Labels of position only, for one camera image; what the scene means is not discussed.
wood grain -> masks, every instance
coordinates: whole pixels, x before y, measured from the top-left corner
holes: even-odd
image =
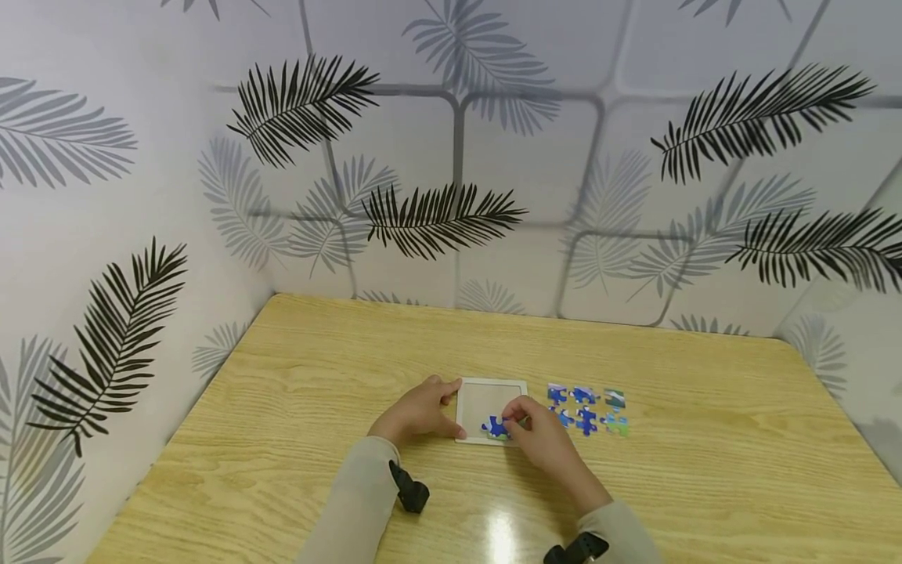
[[[668,562],[902,562],[902,490],[782,342],[287,294],[89,561],[291,562],[346,451],[433,373],[537,398],[622,389],[630,436],[574,441]],[[575,532],[518,449],[433,439],[402,458],[432,497],[419,518],[396,509],[379,562],[541,562]]]

gray palm leaf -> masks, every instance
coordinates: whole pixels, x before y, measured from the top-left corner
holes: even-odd
[[[878,417],[871,423],[856,422],[855,427],[887,467],[889,474],[902,485],[902,427],[884,417]]]
[[[209,345],[195,347],[191,355],[191,372],[200,372],[203,380],[209,380],[219,372],[229,354],[238,345],[241,336],[247,330],[248,324],[241,327],[237,323],[229,325],[225,323],[213,329],[211,335],[205,335]]]
[[[433,72],[457,95],[479,96],[474,109],[492,121],[497,109],[502,128],[521,135],[541,131],[560,110],[561,96],[547,76],[548,66],[526,51],[526,43],[502,33],[498,13],[477,13],[483,0],[445,0],[440,13],[424,0],[436,19],[410,22],[401,35],[416,31],[417,53],[426,51]]]
[[[623,153],[615,166],[611,155],[604,162],[595,159],[588,191],[575,219],[567,226],[561,242],[564,254],[574,244],[568,276],[577,288],[584,288],[596,280],[602,282],[607,293],[605,276],[622,277],[640,244],[637,238],[582,235],[586,231],[629,233],[641,218],[642,203],[651,187],[643,185],[649,177],[649,159],[639,151]]]
[[[407,298],[406,300],[401,300],[398,296],[395,295],[394,292],[391,295],[385,293],[384,291],[364,291],[363,294],[357,296],[358,300],[365,301],[381,301],[383,303],[404,303],[409,306],[418,306],[420,305],[418,300],[411,300]]]
[[[398,175],[393,169],[375,170],[375,159],[367,161],[363,155],[345,161],[338,185],[320,178],[304,204],[298,202],[291,230],[290,248],[295,256],[313,258],[310,277],[322,261],[331,272],[336,266],[347,266],[351,256],[360,254],[367,245],[370,225],[364,201],[377,189],[398,187]]]
[[[267,12],[266,9],[257,2],[257,0],[248,0],[248,1],[251,4],[260,8],[260,11],[263,12],[264,14],[270,15],[270,13]],[[171,2],[171,0],[163,0],[162,4],[160,4],[160,7],[165,6],[169,2]],[[195,0],[184,0],[184,4],[182,5],[181,11],[184,13],[184,12],[187,12],[188,10],[190,10],[191,6],[194,5],[194,2],[195,2]],[[210,4],[210,9],[213,10],[213,15],[216,16],[217,20],[219,20],[219,6],[216,5],[217,0],[207,0],[207,2],[209,2],[209,4]]]
[[[121,153],[137,145],[121,117],[82,111],[87,98],[36,90],[34,80],[0,77],[0,180],[8,172],[32,186],[65,186],[66,175],[90,184],[127,174]]]
[[[821,379],[830,395],[840,398],[846,390],[846,379],[836,373],[846,367],[841,362],[845,356],[845,344],[823,316],[804,316],[788,332],[779,331],[777,338],[792,345]]]
[[[460,287],[458,307],[463,310],[521,314],[526,311],[513,292],[497,282],[468,280]]]
[[[726,327],[720,327],[717,318],[711,319],[711,322],[709,323],[702,316],[699,316],[698,319],[696,319],[695,315],[690,315],[688,318],[685,315],[681,315],[679,321],[671,319],[670,323],[672,323],[675,328],[683,331],[696,331],[699,333],[720,333],[721,335],[749,335],[749,331],[742,330],[742,325],[734,326],[731,323]]]
[[[645,283],[627,301],[652,282],[656,283],[658,296],[663,296],[665,286],[680,290],[692,285],[693,278],[713,274],[743,243],[749,221],[761,220],[781,209],[807,213],[815,201],[815,190],[799,190],[800,181],[790,180],[787,174],[758,180],[748,188],[743,182],[731,190],[729,201],[723,194],[709,198],[704,211],[695,208],[685,223],[671,221],[669,232],[658,231],[658,241],[630,263],[627,277]],[[689,256],[693,241],[695,250]]]
[[[700,1],[701,4],[698,6],[698,9],[695,10],[693,17],[707,11],[708,8],[720,2],[720,0],[683,0],[683,3],[679,6],[679,9],[682,10],[686,6],[694,4],[698,1]],[[780,7],[783,8],[783,14],[790,22],[792,22],[792,14],[789,13],[789,8],[787,7],[786,0],[777,0],[777,2],[780,4]],[[736,11],[739,10],[739,6],[741,4],[742,0],[730,0],[730,7],[727,11],[727,25],[730,25],[730,22],[732,22],[733,16],[736,15]]]
[[[210,154],[201,153],[198,161],[204,196],[215,204],[210,209],[225,247],[259,272],[270,258],[290,254],[284,224],[272,214],[268,196],[263,194],[260,171],[245,157],[237,141],[216,138],[210,141]]]
[[[62,360],[65,355],[49,339],[23,339],[15,391],[0,362],[0,562],[5,564],[61,561],[48,550],[78,524],[81,505],[72,502],[83,482],[83,466],[76,464],[70,442],[26,424],[41,417],[32,399],[37,378],[48,374],[50,356]],[[59,383],[52,386],[60,389]]]

sleeve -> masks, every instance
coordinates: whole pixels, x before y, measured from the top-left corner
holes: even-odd
[[[664,560],[639,518],[621,500],[599,507],[579,520],[579,531],[608,541],[597,561],[605,564],[660,564]]]
[[[351,448],[295,564],[373,562],[398,495],[389,460],[399,462],[398,450],[381,437]]]

left hand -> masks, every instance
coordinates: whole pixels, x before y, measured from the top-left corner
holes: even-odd
[[[460,389],[462,380],[444,382],[433,374],[411,388],[373,423],[368,435],[389,440],[396,447],[414,435],[435,433],[439,437],[465,439],[466,431],[441,411]]]

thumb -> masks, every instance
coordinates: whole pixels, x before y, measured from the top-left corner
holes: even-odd
[[[445,415],[440,415],[438,420],[438,428],[436,434],[439,437],[449,437],[450,439],[466,439],[466,431],[457,423],[448,419]]]
[[[519,423],[513,419],[504,421],[502,425],[504,426],[504,430],[511,435],[511,439],[513,439],[514,442],[520,444],[522,441],[527,440],[529,431],[523,429]]]

